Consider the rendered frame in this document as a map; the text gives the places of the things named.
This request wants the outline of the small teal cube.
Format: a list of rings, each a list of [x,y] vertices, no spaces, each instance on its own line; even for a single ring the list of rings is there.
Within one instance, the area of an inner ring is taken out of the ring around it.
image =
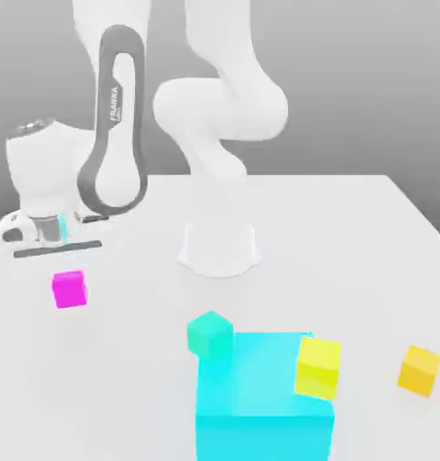
[[[209,311],[187,324],[187,347],[201,361],[212,361],[230,352],[233,333],[230,321]]]

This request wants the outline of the small magenta cube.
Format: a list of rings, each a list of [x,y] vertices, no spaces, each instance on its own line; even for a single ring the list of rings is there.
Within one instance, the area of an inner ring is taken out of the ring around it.
[[[59,309],[87,304],[88,292],[84,273],[81,270],[55,274],[51,286],[55,303]]]

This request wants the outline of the large cyan box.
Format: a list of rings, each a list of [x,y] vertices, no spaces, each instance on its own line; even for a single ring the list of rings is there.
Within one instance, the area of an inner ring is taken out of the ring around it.
[[[197,461],[328,461],[331,402],[296,394],[301,332],[237,332],[222,358],[200,362]]]

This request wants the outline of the small orange cube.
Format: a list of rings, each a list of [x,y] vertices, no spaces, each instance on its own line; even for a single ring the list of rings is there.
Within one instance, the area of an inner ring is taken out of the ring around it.
[[[440,355],[410,346],[400,368],[398,386],[428,398],[440,367]]]

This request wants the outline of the small yellow cube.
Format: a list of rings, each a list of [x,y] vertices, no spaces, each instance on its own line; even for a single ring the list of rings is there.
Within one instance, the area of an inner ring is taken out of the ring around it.
[[[340,342],[303,336],[296,360],[294,392],[333,402],[341,365]]]

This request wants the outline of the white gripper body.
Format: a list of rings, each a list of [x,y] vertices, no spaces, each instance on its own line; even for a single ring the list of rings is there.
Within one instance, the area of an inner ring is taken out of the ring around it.
[[[49,267],[87,264],[100,257],[103,243],[100,240],[80,240],[54,246],[33,246],[15,249],[11,267]]]

